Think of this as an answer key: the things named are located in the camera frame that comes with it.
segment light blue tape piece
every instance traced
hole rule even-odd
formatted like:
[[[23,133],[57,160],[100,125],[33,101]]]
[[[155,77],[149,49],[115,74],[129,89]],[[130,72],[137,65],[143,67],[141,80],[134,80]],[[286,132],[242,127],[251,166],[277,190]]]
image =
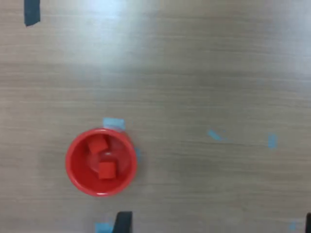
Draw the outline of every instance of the light blue tape piece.
[[[295,222],[291,222],[290,223],[290,230],[291,231],[295,231],[296,230],[296,223]]]
[[[269,135],[268,135],[268,147],[270,149],[277,148],[277,135],[275,133],[269,133]]]
[[[138,148],[134,148],[134,149],[136,152],[137,161],[140,162],[141,161],[140,149],[138,149]]]
[[[95,223],[95,233],[112,233],[113,226],[110,223]]]
[[[105,128],[117,128],[117,129],[125,130],[125,120],[118,119],[118,118],[105,117],[103,119],[103,126]]]
[[[213,139],[217,140],[217,141],[222,141],[223,139],[216,134],[213,130],[209,130],[208,131],[208,135],[211,136]]]

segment table surface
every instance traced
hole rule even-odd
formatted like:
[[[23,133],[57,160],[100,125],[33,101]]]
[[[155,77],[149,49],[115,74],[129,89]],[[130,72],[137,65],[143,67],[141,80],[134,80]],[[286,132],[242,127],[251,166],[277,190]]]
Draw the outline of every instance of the table surface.
[[[303,232],[311,211],[311,2],[0,2],[0,232]],[[110,198],[65,153],[123,118],[142,161]],[[213,130],[222,141],[208,135]],[[277,147],[268,147],[268,135]]]

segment red cup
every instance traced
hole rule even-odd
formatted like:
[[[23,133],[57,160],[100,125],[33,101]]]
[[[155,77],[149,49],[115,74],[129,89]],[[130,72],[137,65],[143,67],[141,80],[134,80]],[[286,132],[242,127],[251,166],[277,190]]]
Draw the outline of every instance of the red cup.
[[[80,134],[66,154],[66,171],[81,191],[96,197],[121,192],[137,170],[134,146],[125,132],[98,128]]]

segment blue tape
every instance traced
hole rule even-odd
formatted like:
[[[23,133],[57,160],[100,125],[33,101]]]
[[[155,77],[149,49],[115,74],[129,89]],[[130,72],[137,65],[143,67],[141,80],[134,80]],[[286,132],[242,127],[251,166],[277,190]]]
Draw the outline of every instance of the blue tape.
[[[217,141],[222,141],[223,139],[218,135],[216,134],[213,130],[209,130],[208,131],[208,135],[210,137],[212,137],[213,139],[217,140]]]
[[[277,148],[277,135],[275,133],[268,134],[268,147],[270,149]]]
[[[296,230],[296,223],[295,222],[291,222],[290,223],[290,230],[291,231],[295,231]]]
[[[40,0],[24,0],[24,23],[32,26],[40,22]]]
[[[95,233],[112,233],[113,226],[110,223],[95,223]]]
[[[140,162],[141,161],[140,150],[138,148],[135,148],[135,152],[136,152],[137,161]]]
[[[105,128],[117,128],[121,130],[125,130],[125,120],[124,119],[118,119],[118,118],[109,118],[105,117],[103,119],[103,126]]]

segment red block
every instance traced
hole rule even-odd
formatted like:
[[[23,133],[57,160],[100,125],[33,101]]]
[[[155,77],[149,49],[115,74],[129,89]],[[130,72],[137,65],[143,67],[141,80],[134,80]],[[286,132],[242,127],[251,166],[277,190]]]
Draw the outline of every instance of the red block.
[[[117,164],[114,161],[99,163],[99,179],[111,180],[117,177]]]
[[[102,135],[94,135],[87,139],[88,148],[92,154],[97,154],[108,149],[106,139]]]

